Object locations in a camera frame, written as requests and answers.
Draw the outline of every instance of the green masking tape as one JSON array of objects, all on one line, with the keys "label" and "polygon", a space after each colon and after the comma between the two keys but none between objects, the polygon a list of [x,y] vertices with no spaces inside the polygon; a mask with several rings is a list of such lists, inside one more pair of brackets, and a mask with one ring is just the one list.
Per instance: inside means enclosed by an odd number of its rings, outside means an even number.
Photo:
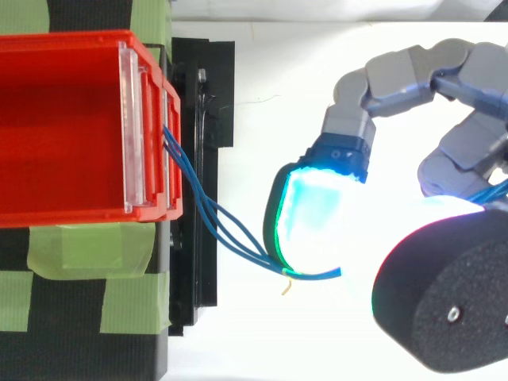
[{"label": "green masking tape", "polygon": [[0,332],[28,331],[32,280],[31,271],[0,271]]},{"label": "green masking tape", "polygon": [[169,322],[169,272],[108,279],[101,333],[156,335]]},{"label": "green masking tape", "polygon": [[155,235],[154,223],[32,227],[28,266],[51,280],[141,277]]},{"label": "green masking tape", "polygon": [[[133,0],[130,28],[145,44],[159,44],[171,50],[171,5],[167,0]],[[159,62],[160,49],[149,48]]]},{"label": "green masking tape", "polygon": [[0,34],[49,32],[46,0],[0,0]]}]

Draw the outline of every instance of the robotic hand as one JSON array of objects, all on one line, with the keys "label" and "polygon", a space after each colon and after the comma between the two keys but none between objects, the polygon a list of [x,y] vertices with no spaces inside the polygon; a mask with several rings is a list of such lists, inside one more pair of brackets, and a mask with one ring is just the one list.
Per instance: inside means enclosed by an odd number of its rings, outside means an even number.
[{"label": "robotic hand", "polygon": [[[504,47],[444,40],[428,50],[389,52],[345,75],[319,138],[274,181],[265,215],[268,253],[281,257],[273,232],[291,173],[327,169],[364,183],[375,138],[372,118],[431,102],[436,93],[474,111],[423,160],[421,189],[426,196],[482,203],[475,194],[488,190],[492,171],[506,164],[507,67]],[[502,198],[484,206],[481,213],[410,234],[374,282],[372,310],[380,327],[435,371],[466,371],[508,357],[508,203]]]}]

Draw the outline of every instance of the white tabletop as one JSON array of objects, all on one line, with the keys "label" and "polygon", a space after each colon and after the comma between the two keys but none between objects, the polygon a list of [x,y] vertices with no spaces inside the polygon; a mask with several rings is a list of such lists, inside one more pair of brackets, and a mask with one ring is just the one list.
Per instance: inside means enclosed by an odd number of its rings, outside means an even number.
[{"label": "white tabletop", "polygon": [[[508,24],[176,22],[173,28],[176,37],[236,41],[235,141],[220,151],[218,197],[260,241],[275,173],[312,145],[342,75],[415,44],[430,48],[458,37],[504,46],[508,39]],[[376,119],[369,185],[421,197],[418,165],[470,111],[436,97]],[[424,368],[370,314],[351,307],[343,279],[297,282],[281,296],[282,276],[220,245],[217,256],[219,306],[203,310],[183,338],[170,338],[167,380],[506,379],[506,361],[459,375]]]}]

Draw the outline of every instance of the bolt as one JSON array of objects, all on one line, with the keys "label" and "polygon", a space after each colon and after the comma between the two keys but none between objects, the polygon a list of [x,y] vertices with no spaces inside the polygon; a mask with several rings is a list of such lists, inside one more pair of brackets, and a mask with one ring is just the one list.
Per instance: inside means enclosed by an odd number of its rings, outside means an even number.
[{"label": "bolt", "polygon": [[206,70],[205,69],[198,70],[198,81],[199,81],[199,83],[206,82]]},{"label": "bolt", "polygon": [[455,323],[460,318],[460,308],[457,306],[453,306],[450,312],[448,312],[448,321],[450,323]]}]

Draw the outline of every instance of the screw hole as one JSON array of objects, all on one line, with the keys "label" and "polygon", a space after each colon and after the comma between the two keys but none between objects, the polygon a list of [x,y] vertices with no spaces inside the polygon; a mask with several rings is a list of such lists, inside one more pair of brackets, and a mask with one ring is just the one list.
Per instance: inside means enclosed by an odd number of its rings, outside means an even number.
[{"label": "screw hole", "polygon": [[461,314],[462,313],[459,307],[457,306],[452,307],[451,310],[448,312],[448,321],[450,323],[458,322]]}]

